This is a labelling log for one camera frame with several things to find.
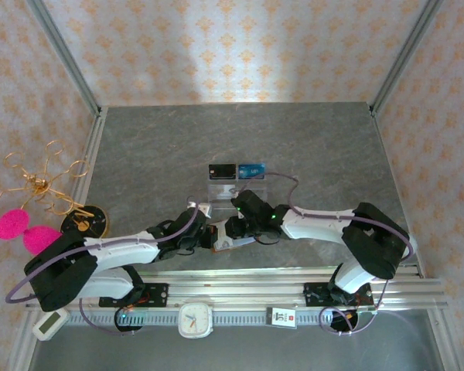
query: cable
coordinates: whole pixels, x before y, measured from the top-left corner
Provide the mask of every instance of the cable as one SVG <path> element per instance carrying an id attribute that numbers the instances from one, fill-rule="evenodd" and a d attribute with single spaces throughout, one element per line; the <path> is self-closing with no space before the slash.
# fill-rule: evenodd
<path id="1" fill-rule="evenodd" d="M 117 330 L 119 332 L 132 332 L 132 334 L 134 334 L 135 332 L 139 331 L 142 326 L 120 326 L 118 324 L 118 314 L 121 312 L 121 311 L 124 311 L 125 309 L 129 309 L 129 308 L 133 308 L 133 307 L 137 307 L 137 303 L 136 305 L 129 305 L 127 307 L 120 307 L 119 309 L 117 309 L 114 313 L 114 325 L 115 327 L 117 328 Z"/>
<path id="2" fill-rule="evenodd" d="M 191 249 L 189 249 L 190 253 L 189 254 L 183 254 L 183 253 L 176 253 L 176 255 L 180 255 L 181 257 L 188 257 L 188 256 L 191 256 L 193 255 L 196 251 L 194 250 L 194 247 L 192 247 Z"/>
<path id="3" fill-rule="evenodd" d="M 83 320 L 89 326 L 91 326 L 92 328 L 95 328 L 96 330 L 100 330 L 100 331 L 104 332 L 105 334 L 109 334 L 109 335 L 112 335 L 112 336 L 127 336 L 127 335 L 134 335 L 135 334 L 135 331 L 131 332 L 131 334 L 127 334 L 127 333 L 123 333 L 123 332 L 112 331 L 112 330 L 109 330 L 108 328 L 95 325 L 92 321 L 90 321 L 90 319 L 87 317 L 86 313 L 84 313 L 83 299 L 79 299 L 79 312 L 80 312 L 80 315 L 83 318 Z"/>
<path id="4" fill-rule="evenodd" d="M 385 281 L 385 285 L 384 285 L 384 288 L 383 290 L 381 291 L 381 295 L 380 295 L 380 298 L 378 299 L 378 303 L 375 305 L 375 308 L 378 310 L 378 308 L 380 307 L 381 305 L 381 302 L 384 298 L 384 294 L 385 294 L 385 291 L 387 290 L 387 285 L 388 285 L 388 280 Z M 341 332 L 341 331 L 331 331 L 331 330 L 328 330 L 325 326 L 323 326 L 323 323 L 322 323 L 322 316 L 323 316 L 323 313 L 325 311 L 328 311 L 329 309 L 332 309 L 332 310 L 335 310 L 337 313 L 339 313 L 340 315 L 342 315 L 345 319 L 346 319 L 346 322 L 349 326 L 349 332 Z M 319 323 L 319 327 L 324 331 L 324 332 L 328 332 L 329 334 L 332 334 L 332 335 L 337 335 L 337 336 L 342 336 L 342 335 L 352 335 L 352 334 L 357 334 L 358 332 L 362 332 L 364 330 L 366 330 L 368 327 L 370 327 L 370 325 L 373 323 L 375 317 L 377 315 L 374 314 L 370 321 L 365 324 L 362 328 L 358 328 L 358 329 L 355 329 L 353 328 L 353 326 L 350 324 L 350 321 L 349 319 L 347 318 L 347 316 L 345 315 L 345 313 L 343 313 L 342 311 L 340 311 L 339 309 L 335 308 L 335 307 L 325 307 L 324 309 L 321 310 L 321 312 L 318 314 L 318 323 Z"/>
<path id="5" fill-rule="evenodd" d="M 302 217 L 307 217 L 307 218 L 313 218 L 313 219 L 325 219 L 325 220 L 354 220 L 356 222 L 362 222 L 362 223 L 367 223 L 371 224 L 374 226 L 378 226 L 380 228 L 383 228 L 384 230 L 394 234 L 398 238 L 402 240 L 402 242 L 405 243 L 405 245 L 408 247 L 408 255 L 403 257 L 401 261 L 406 261 L 410 257 L 412 257 L 415 254 L 415 249 L 413 248 L 411 242 L 398 230 L 392 228 L 391 226 L 388 226 L 387 224 L 384 224 L 382 222 L 378 222 L 376 220 L 368 219 L 368 218 L 362 218 L 360 216 L 335 216 L 335 215 L 321 215 L 321 214 L 303 214 L 301 211 L 297 209 L 294 205 L 292 205 L 292 193 L 294 190 L 297 188 L 299 185 L 299 180 L 291 175 L 286 175 L 286 174 L 281 174 L 280 172 L 264 172 L 259 175 L 254 176 L 253 178 L 249 179 L 246 184 L 243 185 L 239 193 L 243 192 L 247 185 L 254 179 L 262 177 L 264 175 L 276 175 L 276 176 L 281 176 L 282 178 L 287 178 L 291 179 L 295 184 L 293 185 L 292 188 L 288 191 L 287 199 L 288 199 L 288 206 L 292 209 L 294 213 L 297 215 L 300 215 Z"/>
<path id="6" fill-rule="evenodd" d="M 194 223 L 194 220 L 196 219 L 197 215 L 198 215 L 198 212 L 199 212 L 199 208 L 198 208 L 198 205 L 199 203 L 196 203 L 196 206 L 194 208 L 194 212 L 191 216 L 191 219 L 189 219 L 189 221 L 186 223 L 185 226 L 183 226 L 180 230 L 178 230 L 177 232 L 175 233 L 172 233 L 171 235 L 169 236 L 165 236 L 165 237 L 162 237 L 162 238 L 157 238 L 155 240 L 147 240 L 145 238 L 126 238 L 126 239 L 120 239 L 120 240 L 115 240 L 115 241 L 109 241 L 109 242 L 106 242 L 106 243 L 101 243 L 101 244 L 98 244 L 98 245 L 90 245 L 90 246 L 82 246 L 82 247 L 78 247 L 76 249 L 72 249 L 72 250 L 69 250 L 69 251 L 66 251 L 65 253 L 62 253 L 60 255 L 57 255 L 56 257 L 46 261 L 45 263 L 41 264 L 39 267 L 37 267 L 33 272 L 31 272 L 30 274 L 28 274 L 26 277 L 24 277 L 6 296 L 5 296 L 5 302 L 8 303 L 8 304 L 15 304 L 15 303 L 23 303 L 24 301 L 29 301 L 29 300 L 32 300 L 34 298 L 36 298 L 36 296 L 34 294 L 31 294 L 30 296 L 25 296 L 23 298 L 17 298 L 17 299 L 13 299 L 12 296 L 14 296 L 14 294 L 19 291 L 22 286 L 24 286 L 25 284 L 27 284 L 28 282 L 30 282 L 34 277 L 36 277 L 38 274 L 40 274 L 41 272 L 43 272 L 45 269 L 47 269 L 49 266 L 51 266 L 52 264 L 55 264 L 57 261 L 59 260 L 62 260 L 63 258 L 65 257 L 70 257 L 72 255 L 75 255 L 75 254 L 78 254 L 78 253 L 82 253 L 84 251 L 88 251 L 88 250 L 91 250 L 91 249 L 97 249 L 99 247 L 109 247 L 111 245 L 115 245 L 115 244 L 118 244 L 118 243 L 124 243 L 124 242 L 128 242 L 128 243 L 158 243 L 158 242 L 165 242 L 165 241 L 168 241 L 168 240 L 171 240 L 172 238 L 174 237 L 177 237 L 178 235 L 186 232 L 186 230 L 191 226 L 191 224 Z"/>
<path id="7" fill-rule="evenodd" d="M 276 245 L 278 242 L 280 242 L 280 240 L 276 240 L 275 242 L 271 242 L 271 243 L 268 243 L 268 242 L 262 242 L 259 240 L 259 238 L 255 237 L 254 240 L 256 242 L 258 242 L 260 245 L 263 245 L 263 246 L 271 246 L 271 245 Z"/>

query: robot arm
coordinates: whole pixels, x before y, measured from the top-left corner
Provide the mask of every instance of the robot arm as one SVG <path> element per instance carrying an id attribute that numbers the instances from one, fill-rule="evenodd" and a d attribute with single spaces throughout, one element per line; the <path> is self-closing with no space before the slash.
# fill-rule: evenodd
<path id="1" fill-rule="evenodd" d="M 196 204 L 177 220 L 167 220 L 132 236 L 83 238 L 77 231 L 63 234 L 24 268 L 26 275 L 54 257 L 82 247 L 82 252 L 51 264 L 30 280 L 36 298 L 44 311 L 55 311 L 79 298 L 110 297 L 131 304 L 140 298 L 144 284 L 132 264 L 165 260 L 178 250 L 197 246 L 210 217 L 210 206 L 201 204 L 194 221 L 183 233 L 162 241 L 180 231 L 191 220 Z"/>
<path id="2" fill-rule="evenodd" d="M 181 249 L 241 246 L 260 236 L 286 240 L 310 238 L 341 243 L 350 249 L 353 258 L 335 270 L 327 293 L 334 302 L 345 305 L 353 293 L 373 278 L 393 278 L 406 248 L 392 233 L 350 219 L 362 216 L 379 221 L 408 238 L 397 224 L 368 203 L 339 212 L 300 209 L 302 215 L 299 215 L 287 205 L 271 207 L 250 190 L 241 192 L 232 203 L 242 218 L 233 216 L 206 225 L 210 206 L 201 204 L 194 221 L 178 234 L 190 221 L 196 204 L 189 203 L 188 210 L 177 220 L 167 220 L 132 236 L 84 239 L 75 231 L 65 233 L 33 258 L 24 271 L 30 274 L 54 257 L 86 247 L 85 251 L 59 260 L 31 279 L 42 310 L 54 311 L 78 298 L 110 297 L 131 304 L 140 298 L 144 287 L 132 264 L 168 259 Z M 308 213 L 322 217 L 303 216 Z M 174 234 L 169 240 L 155 242 Z"/>
<path id="3" fill-rule="evenodd" d="M 354 210 L 326 212 L 298 209 L 296 213 L 287 205 L 272 208 L 250 190 L 241 192 L 232 203 L 244 216 L 246 226 L 243 229 L 249 234 L 276 234 L 288 240 L 310 238 L 346 245 L 353 258 L 338 266 L 328 287 L 332 299 L 340 304 L 349 302 L 352 294 L 375 277 L 393 278 L 406 251 L 405 243 L 394 234 L 356 220 L 363 217 L 383 223 L 408 238 L 403 229 L 369 203 L 361 203 Z M 309 214 L 319 217 L 304 216 Z"/>

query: pink pom pom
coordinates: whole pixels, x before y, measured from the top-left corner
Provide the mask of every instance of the pink pom pom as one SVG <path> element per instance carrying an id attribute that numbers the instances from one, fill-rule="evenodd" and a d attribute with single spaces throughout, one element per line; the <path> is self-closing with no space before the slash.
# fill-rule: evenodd
<path id="1" fill-rule="evenodd" d="M 29 225 L 29 214 L 25 210 L 14 209 L 0 218 L 0 238 L 11 240 L 20 236 Z"/>
<path id="2" fill-rule="evenodd" d="M 24 231 L 24 246 L 33 255 L 38 255 L 53 243 L 62 233 L 50 226 L 34 226 Z"/>

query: clock face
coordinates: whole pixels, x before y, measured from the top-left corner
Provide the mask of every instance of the clock face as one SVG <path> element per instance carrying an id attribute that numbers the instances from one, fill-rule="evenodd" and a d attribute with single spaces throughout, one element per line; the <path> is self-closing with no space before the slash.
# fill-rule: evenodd
<path id="1" fill-rule="evenodd" d="M 188 339 L 208 336 L 213 331 L 211 308 L 202 303 L 189 303 L 179 311 L 179 333 Z"/>

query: gray tile floor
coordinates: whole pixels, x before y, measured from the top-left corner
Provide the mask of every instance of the gray tile floor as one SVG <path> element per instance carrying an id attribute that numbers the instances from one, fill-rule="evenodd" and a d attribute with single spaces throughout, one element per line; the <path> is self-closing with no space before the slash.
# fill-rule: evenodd
<path id="1" fill-rule="evenodd" d="M 350 209 L 367 201 L 405 226 L 364 103 L 110 108 L 87 203 L 107 212 L 110 236 L 137 233 L 175 219 L 189 195 L 207 200 L 208 164 L 229 162 L 264 162 L 270 171 L 297 175 L 294 201 L 302 208 Z M 270 204 L 285 203 L 291 184 L 272 177 L 267 182 Z M 145 268 L 317 267 L 349 256 L 334 243 L 293 240 L 219 254 L 198 249 Z"/>

